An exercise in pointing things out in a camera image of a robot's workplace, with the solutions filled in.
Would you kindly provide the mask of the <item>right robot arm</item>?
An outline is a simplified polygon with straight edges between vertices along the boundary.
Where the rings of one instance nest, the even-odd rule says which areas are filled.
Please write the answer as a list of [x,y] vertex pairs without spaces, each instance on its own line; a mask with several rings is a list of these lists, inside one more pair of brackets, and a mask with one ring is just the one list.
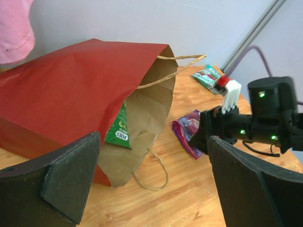
[[208,153],[208,139],[217,136],[229,144],[242,140],[264,143],[280,148],[284,154],[290,148],[303,149],[303,115],[297,110],[294,81],[291,77],[268,77],[248,84],[251,115],[240,114],[235,103],[224,102],[200,114],[200,124],[190,139],[190,146]]

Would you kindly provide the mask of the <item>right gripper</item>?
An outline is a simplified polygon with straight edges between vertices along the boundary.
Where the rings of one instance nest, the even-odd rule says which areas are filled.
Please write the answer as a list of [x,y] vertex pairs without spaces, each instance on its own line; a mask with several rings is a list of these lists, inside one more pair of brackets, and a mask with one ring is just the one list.
[[223,114],[221,106],[202,111],[198,130],[189,145],[208,154],[207,144],[211,136],[217,136],[231,145],[237,140],[251,140],[252,115],[240,114],[238,108]]

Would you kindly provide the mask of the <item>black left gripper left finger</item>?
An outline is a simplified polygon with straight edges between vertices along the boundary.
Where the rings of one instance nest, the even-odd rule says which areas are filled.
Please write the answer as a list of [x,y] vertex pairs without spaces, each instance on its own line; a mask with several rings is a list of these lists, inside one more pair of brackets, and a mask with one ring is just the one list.
[[101,147],[95,131],[45,155],[0,171],[2,227],[80,224]]

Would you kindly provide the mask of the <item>teal candy packet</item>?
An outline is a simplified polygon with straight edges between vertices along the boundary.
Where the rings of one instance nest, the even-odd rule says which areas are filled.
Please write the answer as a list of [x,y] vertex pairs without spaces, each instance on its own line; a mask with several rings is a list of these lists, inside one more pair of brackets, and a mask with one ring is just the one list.
[[207,64],[203,69],[194,73],[192,77],[201,83],[211,93],[215,95],[220,94],[215,88],[215,83],[221,77],[221,74],[211,65]]

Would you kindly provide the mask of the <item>green candy packet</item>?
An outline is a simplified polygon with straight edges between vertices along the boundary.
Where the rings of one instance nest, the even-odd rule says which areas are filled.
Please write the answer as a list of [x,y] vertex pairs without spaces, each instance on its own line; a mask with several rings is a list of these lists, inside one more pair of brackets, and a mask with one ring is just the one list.
[[105,142],[131,149],[127,128],[127,114],[125,102],[123,102],[116,119],[108,130],[105,137]]

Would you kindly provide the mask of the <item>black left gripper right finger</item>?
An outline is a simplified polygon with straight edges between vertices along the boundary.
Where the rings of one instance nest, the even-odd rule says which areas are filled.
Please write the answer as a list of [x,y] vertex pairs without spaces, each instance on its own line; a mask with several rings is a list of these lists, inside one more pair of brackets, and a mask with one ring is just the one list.
[[208,155],[228,227],[301,227],[303,175],[211,136]]

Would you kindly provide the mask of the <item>red paper bag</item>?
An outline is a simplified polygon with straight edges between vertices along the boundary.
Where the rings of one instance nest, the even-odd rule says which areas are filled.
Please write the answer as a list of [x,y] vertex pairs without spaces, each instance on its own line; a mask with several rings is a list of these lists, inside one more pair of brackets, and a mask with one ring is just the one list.
[[[61,145],[98,131],[94,182],[124,186],[165,125],[177,60],[167,44],[73,44],[1,73],[0,115]],[[131,149],[105,142],[123,102]]]

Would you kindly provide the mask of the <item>purple candy packet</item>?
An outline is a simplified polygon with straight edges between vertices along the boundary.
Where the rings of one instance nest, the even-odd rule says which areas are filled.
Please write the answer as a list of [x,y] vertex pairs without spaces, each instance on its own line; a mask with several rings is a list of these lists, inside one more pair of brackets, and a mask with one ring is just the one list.
[[172,122],[172,131],[184,150],[195,160],[199,159],[202,152],[189,145],[200,124],[200,111],[194,110]]

